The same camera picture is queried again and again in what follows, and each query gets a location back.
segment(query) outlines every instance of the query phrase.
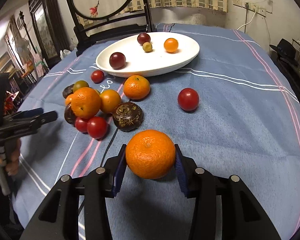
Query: blue tablecloth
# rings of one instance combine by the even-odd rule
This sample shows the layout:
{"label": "blue tablecloth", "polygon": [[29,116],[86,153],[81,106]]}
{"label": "blue tablecloth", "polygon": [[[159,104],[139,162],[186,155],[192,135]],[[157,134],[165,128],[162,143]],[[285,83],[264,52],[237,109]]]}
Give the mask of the blue tablecloth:
{"label": "blue tablecloth", "polygon": [[[289,83],[266,52],[240,31],[181,24],[159,24],[157,29],[192,37],[200,45],[199,55],[177,71],[149,78],[151,94],[137,103],[145,113],[143,124],[130,133],[119,130],[105,159],[117,155],[139,131],[162,131],[198,166],[221,177],[239,175],[281,238],[289,239],[300,225],[300,104]],[[101,164],[116,129],[111,117],[98,113],[110,124],[102,141],[79,133],[63,119],[62,91],[84,79],[100,91],[117,90],[128,101],[123,78],[106,75],[101,84],[90,79],[97,55],[113,42],[96,44],[79,57],[72,52],[20,108],[43,107],[59,114],[38,134],[22,139],[13,206],[24,227],[63,174],[83,176]],[[191,114],[177,103],[178,93],[186,87],[200,96],[199,108]],[[194,199],[183,196],[174,172],[153,181],[127,168],[121,192],[106,204],[113,239],[187,239],[189,234]],[[79,218],[84,239],[83,212]]]}

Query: plate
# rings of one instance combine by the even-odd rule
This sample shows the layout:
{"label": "plate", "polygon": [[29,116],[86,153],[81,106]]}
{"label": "plate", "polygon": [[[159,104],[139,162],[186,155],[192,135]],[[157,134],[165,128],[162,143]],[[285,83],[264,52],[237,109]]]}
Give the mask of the plate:
{"label": "plate", "polygon": [[[192,38],[168,32],[148,33],[151,37],[153,51],[146,53],[137,42],[137,35],[119,40],[105,48],[96,59],[97,67],[117,77],[140,75],[157,76],[177,70],[190,63],[199,53],[199,44]],[[175,38],[179,47],[175,53],[168,53],[163,47],[166,39]],[[109,64],[112,53],[121,52],[126,57],[126,65],[115,70]]]}

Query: orange object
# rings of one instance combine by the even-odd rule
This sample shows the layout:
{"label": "orange object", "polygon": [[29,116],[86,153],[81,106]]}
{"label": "orange object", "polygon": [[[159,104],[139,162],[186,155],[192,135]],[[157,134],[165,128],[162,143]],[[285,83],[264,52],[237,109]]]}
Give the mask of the orange object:
{"label": "orange object", "polygon": [[137,133],[126,147],[126,161],[132,172],[144,179],[158,179],[176,160],[176,148],[168,135],[156,130]]}
{"label": "orange object", "polygon": [[92,88],[83,87],[73,93],[71,109],[77,117],[90,119],[99,112],[100,106],[100,96]]}
{"label": "orange object", "polygon": [[169,53],[176,52],[179,46],[179,43],[174,38],[168,38],[163,44],[165,50]]}
{"label": "orange object", "polygon": [[71,103],[72,97],[73,97],[73,94],[70,94],[69,96],[67,96],[66,101],[65,101],[66,106]]}
{"label": "orange object", "polygon": [[113,113],[118,104],[121,103],[121,97],[117,91],[112,89],[105,90],[100,94],[101,111],[105,114]]}
{"label": "orange object", "polygon": [[150,92],[149,81],[139,75],[129,77],[123,85],[124,94],[133,100],[145,98]]}

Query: red flower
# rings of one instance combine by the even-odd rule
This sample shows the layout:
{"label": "red flower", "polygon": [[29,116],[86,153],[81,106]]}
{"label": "red flower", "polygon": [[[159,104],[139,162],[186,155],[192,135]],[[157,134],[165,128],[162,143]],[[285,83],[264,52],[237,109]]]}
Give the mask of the red flower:
{"label": "red flower", "polygon": [[97,6],[91,7],[91,8],[90,8],[90,14],[91,14],[92,16],[97,16],[97,15],[98,15],[98,7],[97,7]]}

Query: black wooden frame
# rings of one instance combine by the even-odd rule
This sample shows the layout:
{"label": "black wooden frame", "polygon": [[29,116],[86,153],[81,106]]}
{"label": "black wooden frame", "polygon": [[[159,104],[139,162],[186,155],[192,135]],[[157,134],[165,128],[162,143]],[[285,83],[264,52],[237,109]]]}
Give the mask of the black wooden frame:
{"label": "black wooden frame", "polygon": [[[48,57],[47,52],[44,48],[38,30],[37,22],[34,16],[36,10],[39,8],[40,5],[42,5],[43,7],[49,33],[57,52],[57,55],[51,58]],[[61,21],[58,1],[57,0],[29,0],[29,10],[32,19],[32,24],[34,27],[34,32],[37,37],[42,56],[45,58],[48,67],[51,69],[55,64],[61,61],[59,51],[64,49],[69,49],[69,42],[67,40],[66,32],[64,30]]]}
{"label": "black wooden frame", "polygon": [[[74,8],[73,1],[72,0],[66,0],[66,1],[67,1],[69,10],[70,10],[72,19],[74,21],[74,25],[75,25],[74,26],[74,33],[75,33],[75,35],[77,36],[77,39],[78,39],[77,56],[81,55],[82,52],[84,52],[88,47],[95,44],[97,41],[111,39],[111,38],[115,38],[115,37],[122,36],[122,35],[131,35],[131,34],[135,34],[135,33],[155,31],[154,24],[152,23],[151,12],[150,12],[150,7],[149,7],[149,4],[148,4],[148,0],[143,0],[144,12],[132,13],[130,15],[125,15],[125,16],[122,16],[122,17],[118,17],[116,19],[109,19],[109,17],[111,17],[111,16],[115,15],[116,13],[118,13],[119,12],[119,10],[118,10],[114,14],[110,14],[107,17],[97,19],[97,20],[106,19],[105,22],[93,25],[93,26],[88,27],[86,29],[83,27],[82,24],[79,23],[79,21],[77,19],[76,9]],[[120,8],[120,10],[125,8],[130,2],[131,2],[131,0],[127,0],[125,2],[125,4]],[[78,15],[81,16],[82,18],[96,21],[95,18],[86,17],[82,14],[78,14]],[[93,34],[89,37],[87,36],[87,33],[86,33],[87,31],[96,29],[96,28],[101,27],[103,25],[107,25],[107,24],[114,23],[114,22],[119,22],[119,21],[122,21],[122,20],[132,19],[132,18],[136,18],[136,17],[145,17],[146,18],[146,24],[145,25],[132,24],[132,25],[121,26],[121,27],[113,28],[113,29],[106,30],[106,31],[103,31],[103,32],[100,32],[100,33],[95,33],[95,34]]]}

